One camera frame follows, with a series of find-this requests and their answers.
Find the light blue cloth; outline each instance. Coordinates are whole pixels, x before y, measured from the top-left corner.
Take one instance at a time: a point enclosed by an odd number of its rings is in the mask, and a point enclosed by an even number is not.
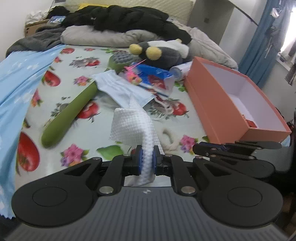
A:
[[[44,73],[65,45],[45,52],[13,52],[0,63],[0,214],[14,217],[16,149],[31,98]]]
[[[290,146],[291,137],[290,135],[287,136],[285,140],[281,143],[282,146]]]

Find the white face mask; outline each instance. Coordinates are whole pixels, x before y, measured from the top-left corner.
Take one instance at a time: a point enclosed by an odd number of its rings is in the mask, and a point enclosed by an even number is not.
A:
[[[118,76],[114,70],[94,74],[92,78],[96,81],[98,89],[110,95],[122,108],[129,107],[131,96],[141,107],[155,97],[152,93]]]

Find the window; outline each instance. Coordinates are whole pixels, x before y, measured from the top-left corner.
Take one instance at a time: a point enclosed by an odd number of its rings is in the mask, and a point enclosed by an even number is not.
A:
[[[293,41],[296,39],[296,31],[295,31],[295,26],[296,26],[296,7],[293,8],[291,17],[290,17],[290,24],[288,27],[288,31],[286,34],[286,38],[283,44],[283,47],[281,48],[281,52],[285,50],[285,48]]]

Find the orange box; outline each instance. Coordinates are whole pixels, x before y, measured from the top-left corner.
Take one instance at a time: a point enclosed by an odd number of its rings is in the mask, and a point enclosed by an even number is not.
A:
[[[266,95],[244,74],[195,57],[184,84],[212,143],[281,142],[291,133]],[[249,127],[242,115],[258,128]]]

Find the ribbed gray surface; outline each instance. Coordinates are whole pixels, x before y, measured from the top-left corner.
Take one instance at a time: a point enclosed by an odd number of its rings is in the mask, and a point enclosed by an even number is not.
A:
[[[224,226],[207,216],[194,198],[179,196],[171,187],[148,190],[123,187],[117,195],[99,198],[90,213],[70,225],[39,229],[22,224],[6,240],[287,240],[273,225],[252,230]]]

